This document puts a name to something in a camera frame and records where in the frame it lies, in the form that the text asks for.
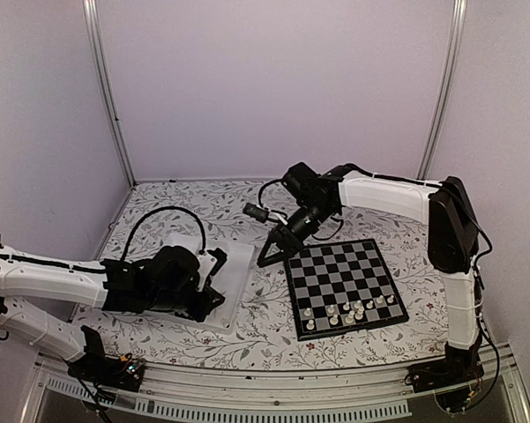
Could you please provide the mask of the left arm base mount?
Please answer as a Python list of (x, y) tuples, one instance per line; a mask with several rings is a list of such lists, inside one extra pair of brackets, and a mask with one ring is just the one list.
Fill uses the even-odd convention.
[(120, 357), (86, 352), (83, 357), (67, 363), (69, 375), (94, 386), (105, 386), (130, 392), (138, 392), (143, 382), (146, 360), (126, 353)]

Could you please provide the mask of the white bishop piece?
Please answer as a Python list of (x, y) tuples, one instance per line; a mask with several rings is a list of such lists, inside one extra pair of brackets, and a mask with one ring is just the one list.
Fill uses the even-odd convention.
[(345, 325), (352, 325), (355, 323), (355, 312), (353, 310), (349, 311), (344, 318)]

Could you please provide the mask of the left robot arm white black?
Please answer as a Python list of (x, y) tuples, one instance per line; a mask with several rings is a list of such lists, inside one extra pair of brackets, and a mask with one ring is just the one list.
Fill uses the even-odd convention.
[(63, 360), (78, 361), (94, 382), (106, 382), (114, 369), (104, 356), (100, 335), (77, 329), (36, 306), (26, 307), (22, 298), (68, 301), (117, 313), (169, 313), (180, 308), (202, 322), (225, 300), (211, 283), (227, 260), (220, 248), (191, 252), (183, 246), (164, 246), (154, 257), (136, 262), (61, 261), (7, 247), (0, 235), (0, 327)]

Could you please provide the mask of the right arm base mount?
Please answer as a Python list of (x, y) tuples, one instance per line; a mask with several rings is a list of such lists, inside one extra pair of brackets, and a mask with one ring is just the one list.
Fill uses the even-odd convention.
[(463, 350), (445, 345), (441, 359), (413, 364), (407, 368), (406, 386), (414, 393), (449, 388), (437, 394), (437, 405), (445, 412), (465, 412), (471, 405), (484, 370), (476, 348)]

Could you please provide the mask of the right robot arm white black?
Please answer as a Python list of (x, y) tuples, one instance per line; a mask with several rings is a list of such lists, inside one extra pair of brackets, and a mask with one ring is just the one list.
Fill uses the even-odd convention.
[(409, 180), (374, 174), (352, 163), (318, 174), (300, 162), (280, 183), (298, 208), (269, 232), (257, 260), (261, 268), (295, 256), (327, 219), (344, 208), (389, 212), (427, 226), (428, 259), (444, 282), (447, 345), (458, 350), (439, 363), (438, 376), (444, 383), (456, 384), (469, 374), (473, 361), (465, 351), (480, 335), (476, 282), (483, 231), (463, 182), (454, 176), (442, 182)]

